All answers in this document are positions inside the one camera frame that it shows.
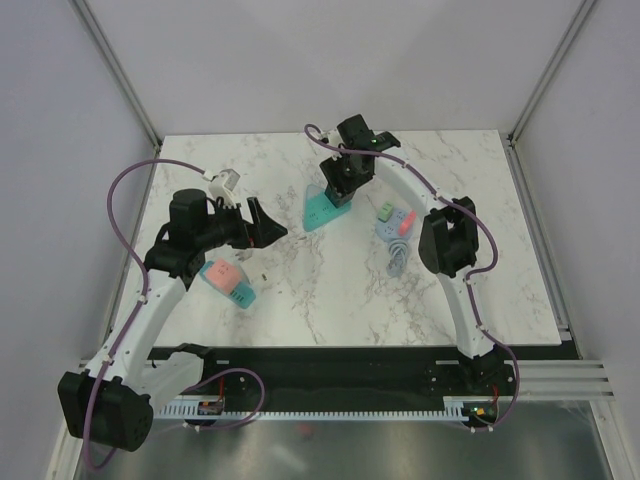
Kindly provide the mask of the teal triangular power strip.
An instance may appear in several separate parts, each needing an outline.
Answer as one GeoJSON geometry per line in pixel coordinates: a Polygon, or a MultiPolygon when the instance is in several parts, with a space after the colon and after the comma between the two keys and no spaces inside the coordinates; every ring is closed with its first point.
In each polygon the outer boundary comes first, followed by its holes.
{"type": "Polygon", "coordinates": [[[325,194],[325,190],[315,184],[306,188],[303,205],[303,229],[312,232],[332,222],[351,210],[351,203],[336,207],[325,194]]]}

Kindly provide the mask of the green cube plug adapter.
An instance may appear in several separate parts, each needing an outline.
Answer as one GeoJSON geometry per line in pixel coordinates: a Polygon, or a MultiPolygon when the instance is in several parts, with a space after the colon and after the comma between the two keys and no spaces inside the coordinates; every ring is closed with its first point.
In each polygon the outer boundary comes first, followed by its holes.
{"type": "Polygon", "coordinates": [[[381,222],[388,222],[394,211],[394,206],[390,202],[385,202],[378,211],[377,219],[381,222]]]}

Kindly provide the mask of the pink cube socket adapter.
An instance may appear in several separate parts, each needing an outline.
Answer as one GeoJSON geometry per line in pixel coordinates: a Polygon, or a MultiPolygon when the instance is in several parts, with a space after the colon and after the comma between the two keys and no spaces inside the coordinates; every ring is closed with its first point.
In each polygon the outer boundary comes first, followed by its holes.
{"type": "Polygon", "coordinates": [[[230,294],[243,279],[241,272],[224,259],[216,260],[209,266],[204,277],[211,285],[225,294],[230,294]]]}

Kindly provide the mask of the coral square adapter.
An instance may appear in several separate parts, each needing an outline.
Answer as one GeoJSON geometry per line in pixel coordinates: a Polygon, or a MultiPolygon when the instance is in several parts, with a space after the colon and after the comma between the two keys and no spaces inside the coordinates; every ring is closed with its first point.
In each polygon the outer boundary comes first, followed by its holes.
{"type": "Polygon", "coordinates": [[[411,233],[413,224],[416,220],[416,212],[410,211],[400,223],[397,233],[401,237],[405,237],[411,233]]]}

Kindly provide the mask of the blue round power strip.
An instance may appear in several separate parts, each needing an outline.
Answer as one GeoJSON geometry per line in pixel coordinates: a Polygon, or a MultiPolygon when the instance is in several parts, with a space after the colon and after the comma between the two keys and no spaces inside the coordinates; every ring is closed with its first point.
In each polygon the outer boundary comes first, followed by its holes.
{"type": "Polygon", "coordinates": [[[409,240],[413,234],[413,228],[411,233],[405,237],[401,237],[397,233],[400,223],[408,213],[406,210],[394,208],[393,214],[388,222],[384,223],[377,219],[375,223],[375,232],[386,244],[389,253],[389,262],[386,271],[391,278],[400,277],[408,262],[409,240]]]}

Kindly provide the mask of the black cube socket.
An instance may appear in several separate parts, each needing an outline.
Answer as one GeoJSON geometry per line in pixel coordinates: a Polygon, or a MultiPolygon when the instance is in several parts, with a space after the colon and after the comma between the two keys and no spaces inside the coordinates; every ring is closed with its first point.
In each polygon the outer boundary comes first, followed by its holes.
{"type": "Polygon", "coordinates": [[[325,195],[331,204],[336,208],[342,208],[346,206],[353,198],[353,192],[344,193],[337,187],[328,185],[325,189],[325,195]]]}

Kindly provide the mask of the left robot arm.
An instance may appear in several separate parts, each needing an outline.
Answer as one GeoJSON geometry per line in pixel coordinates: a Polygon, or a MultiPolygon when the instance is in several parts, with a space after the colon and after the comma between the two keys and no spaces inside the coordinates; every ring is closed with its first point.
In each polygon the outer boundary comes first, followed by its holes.
{"type": "Polygon", "coordinates": [[[115,449],[133,452],[145,441],[153,417],[192,387],[208,393],[219,382],[219,369],[207,350],[193,344],[177,347],[154,371],[147,358],[170,314],[205,264],[208,251],[230,246],[262,249],[286,236],[255,197],[247,200],[250,220],[238,205],[210,211],[207,194],[177,191],[142,264],[142,288],[128,316],[80,373],[67,372],[58,396],[69,433],[115,449]]]}

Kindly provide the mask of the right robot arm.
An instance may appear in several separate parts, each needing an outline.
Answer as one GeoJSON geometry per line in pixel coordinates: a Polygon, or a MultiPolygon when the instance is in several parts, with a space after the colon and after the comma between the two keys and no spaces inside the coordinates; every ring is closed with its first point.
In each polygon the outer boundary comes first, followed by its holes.
{"type": "Polygon", "coordinates": [[[476,215],[474,202],[468,197],[447,197],[408,160],[393,134],[374,133],[360,115],[338,125],[338,145],[332,145],[315,125],[306,125],[304,132],[333,153],[320,168],[334,206],[346,204],[359,188],[380,178],[421,219],[418,255],[440,282],[448,302],[459,352],[460,386],[473,394],[498,386],[501,394],[518,396],[519,366],[504,362],[516,356],[486,329],[475,293],[476,276],[493,270],[499,253],[493,235],[476,215]]]}

